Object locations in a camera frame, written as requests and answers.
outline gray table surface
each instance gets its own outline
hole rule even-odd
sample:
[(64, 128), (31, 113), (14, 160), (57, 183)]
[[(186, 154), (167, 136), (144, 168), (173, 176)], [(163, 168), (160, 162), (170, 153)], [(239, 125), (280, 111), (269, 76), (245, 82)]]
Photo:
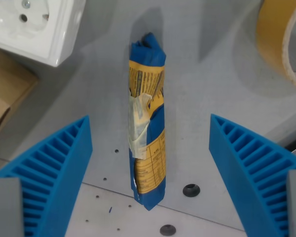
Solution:
[[(256, 50), (259, 8), (259, 0), (88, 0), (74, 52), (63, 65), (18, 58), (40, 82), (0, 134), (0, 158), (12, 160), (90, 115), (94, 152), (84, 182), (132, 196), (129, 44), (153, 32), (167, 54), (167, 187), (160, 205), (243, 229), (208, 150), (210, 114), (276, 142), (296, 130), (296, 88)], [(182, 194), (190, 183), (201, 188), (195, 198)]]

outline small hole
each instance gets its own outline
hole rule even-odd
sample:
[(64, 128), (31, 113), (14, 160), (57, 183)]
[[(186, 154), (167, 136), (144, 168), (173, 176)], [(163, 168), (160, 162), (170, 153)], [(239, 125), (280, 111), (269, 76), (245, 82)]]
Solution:
[(164, 225), (160, 228), (160, 234), (163, 236), (172, 236), (176, 233), (176, 228), (173, 225)]
[(201, 189), (196, 184), (188, 184), (183, 188), (183, 194), (189, 198), (196, 197), (201, 192)]
[(20, 15), (20, 21), (27, 22), (28, 21), (28, 17), (26, 15), (24, 15), (24, 14), (21, 14)]

